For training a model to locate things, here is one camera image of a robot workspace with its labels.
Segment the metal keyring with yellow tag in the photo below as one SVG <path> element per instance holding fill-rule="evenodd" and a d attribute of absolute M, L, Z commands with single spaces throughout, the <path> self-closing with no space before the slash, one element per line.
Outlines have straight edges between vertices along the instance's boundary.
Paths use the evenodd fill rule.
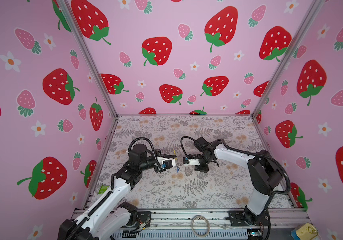
<path fill-rule="evenodd" d="M 174 152 L 174 155 L 176 155 L 176 158 L 175 158 L 175 167 L 177 168 L 177 167 L 179 167 L 179 166 L 178 166 L 177 153 L 176 153 L 176 150 L 175 150 L 175 149 L 173 149 L 173 152 Z"/>

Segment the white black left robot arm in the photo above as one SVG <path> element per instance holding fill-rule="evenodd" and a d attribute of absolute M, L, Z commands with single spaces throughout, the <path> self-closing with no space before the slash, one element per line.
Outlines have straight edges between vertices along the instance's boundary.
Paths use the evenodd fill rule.
<path fill-rule="evenodd" d="M 108 240 L 123 226 L 133 226 L 137 207 L 121 200 L 141 180 L 145 170 L 161 173 L 176 166 L 176 155 L 148 150 L 144 144 L 130 145 L 128 161 L 111 176 L 111 185 L 102 196 L 75 220 L 65 220 L 59 227 L 60 240 Z"/>

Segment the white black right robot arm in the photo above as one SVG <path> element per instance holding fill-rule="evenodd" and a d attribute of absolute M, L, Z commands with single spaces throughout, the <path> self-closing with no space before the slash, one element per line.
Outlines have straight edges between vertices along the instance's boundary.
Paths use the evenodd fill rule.
<path fill-rule="evenodd" d="M 229 147 L 222 139 L 209 143 L 202 137 L 194 141 L 194 146 L 199 153 L 185 154 L 183 162 L 194 165 L 195 171 L 207 173 L 209 163 L 217 163 L 218 160 L 231 162 L 249 171 L 254 189 L 241 217 L 249 226 L 261 221 L 275 195 L 286 195 L 290 191 L 276 190 L 282 179 L 288 182 L 287 186 L 290 180 L 284 168 L 267 151 L 241 151 Z"/>

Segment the green snack packet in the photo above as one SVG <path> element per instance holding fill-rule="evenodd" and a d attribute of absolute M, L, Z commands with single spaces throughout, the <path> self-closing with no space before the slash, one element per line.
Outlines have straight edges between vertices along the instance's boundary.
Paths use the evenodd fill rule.
<path fill-rule="evenodd" d="M 110 186 L 107 185 L 101 185 L 101 187 L 98 190 L 98 194 L 102 195 L 104 194 L 107 190 L 109 190 Z"/>

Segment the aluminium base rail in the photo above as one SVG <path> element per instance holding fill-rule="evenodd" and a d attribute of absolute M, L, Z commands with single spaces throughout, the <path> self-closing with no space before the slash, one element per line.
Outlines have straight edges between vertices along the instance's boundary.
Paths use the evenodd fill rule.
<path fill-rule="evenodd" d="M 247 225 L 241 209 L 138 209 L 133 226 L 109 240 L 290 240 L 290 232 L 310 222 L 302 209 L 269 209 L 258 224 Z"/>

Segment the aluminium corner post left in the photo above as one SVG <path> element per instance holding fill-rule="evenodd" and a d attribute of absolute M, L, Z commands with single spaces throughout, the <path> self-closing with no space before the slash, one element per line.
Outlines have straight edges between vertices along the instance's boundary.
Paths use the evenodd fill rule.
<path fill-rule="evenodd" d="M 65 17 L 65 20 L 67 21 L 72 34 L 82 52 L 82 55 L 87 63 L 87 66 L 90 70 L 91 75 L 93 76 L 95 83 L 109 109 L 109 111 L 111 112 L 112 117 L 117 120 L 118 119 L 118 114 L 112 104 L 111 99 L 109 98 L 109 94 L 106 90 L 106 87 L 103 83 L 103 80 L 100 76 L 100 73 L 96 67 L 96 64 L 92 58 L 92 55 L 90 54 L 90 51 L 85 43 L 84 37 L 78 27 L 78 24 L 75 20 L 74 14 L 71 11 L 71 7 L 70 7 L 70 3 L 69 1 L 64 1 L 64 0 L 59 0 L 58 1 L 59 6 L 62 9 L 62 13 Z"/>

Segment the aluminium corner post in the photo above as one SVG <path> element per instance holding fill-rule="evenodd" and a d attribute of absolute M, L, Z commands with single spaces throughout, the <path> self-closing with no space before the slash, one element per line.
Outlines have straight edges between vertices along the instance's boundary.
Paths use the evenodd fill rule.
<path fill-rule="evenodd" d="M 82 55 L 87 63 L 87 66 L 90 70 L 91 75 L 93 76 L 95 83 L 109 109 L 109 111 L 111 112 L 112 117 L 117 120 L 118 119 L 118 114 L 112 104 L 111 99 L 109 98 L 109 94 L 106 90 L 106 87 L 103 83 L 103 80 L 100 76 L 100 73 L 96 67 L 96 64 L 92 58 L 92 55 L 90 54 L 90 51 L 85 43 L 84 37 L 78 27 L 78 24 L 75 20 L 74 14 L 71 11 L 71 7 L 70 7 L 70 3 L 69 1 L 64 1 L 64 0 L 59 0 L 58 1 L 59 6 L 62 9 L 62 13 L 65 17 L 65 20 L 67 21 L 72 34 L 82 52 Z"/>
<path fill-rule="evenodd" d="M 268 86 L 266 87 L 262 98 L 258 102 L 254 112 L 251 114 L 252 119 L 256 120 L 258 113 L 262 110 L 263 105 L 265 104 L 267 98 L 269 97 L 270 93 L 273 91 L 275 85 L 277 84 L 278 80 L 282 76 L 285 71 L 286 65 L 291 61 L 294 51 L 297 49 L 298 45 L 302 42 L 303 38 L 306 36 L 309 28 L 311 27 L 312 23 L 314 22 L 315 18 L 317 17 L 318 13 L 320 12 L 321 8 L 323 7 L 325 1 L 322 0 L 314 0 L 310 4 L 303 20 L 299 24 L 299 27 L 292 38 L 291 43 L 289 44 L 288 49 L 286 50 L 283 58 L 281 59 L 280 63 L 278 64 L 277 68 L 275 69 Z"/>

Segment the aluminium corner post right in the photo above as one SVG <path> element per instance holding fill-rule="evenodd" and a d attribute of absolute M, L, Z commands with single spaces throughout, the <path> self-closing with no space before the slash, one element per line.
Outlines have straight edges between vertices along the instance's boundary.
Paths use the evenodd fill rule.
<path fill-rule="evenodd" d="M 277 84 L 278 80 L 282 76 L 285 71 L 286 65 L 291 61 L 294 51 L 297 49 L 298 45 L 302 42 L 303 38 L 306 36 L 309 28 L 311 27 L 312 23 L 314 22 L 315 18 L 317 17 L 318 13 L 320 12 L 321 8 L 323 7 L 325 1 L 322 0 L 314 0 L 310 4 L 303 20 L 299 24 L 299 27 L 292 38 L 291 43 L 289 44 L 288 49 L 286 50 L 283 58 L 281 59 L 280 63 L 278 64 L 277 68 L 275 69 L 268 86 L 266 87 L 262 98 L 258 102 L 254 112 L 251 114 L 252 119 L 256 120 L 258 113 L 262 110 L 263 105 L 265 104 L 267 98 L 269 97 L 270 93 L 273 91 L 275 85 Z"/>

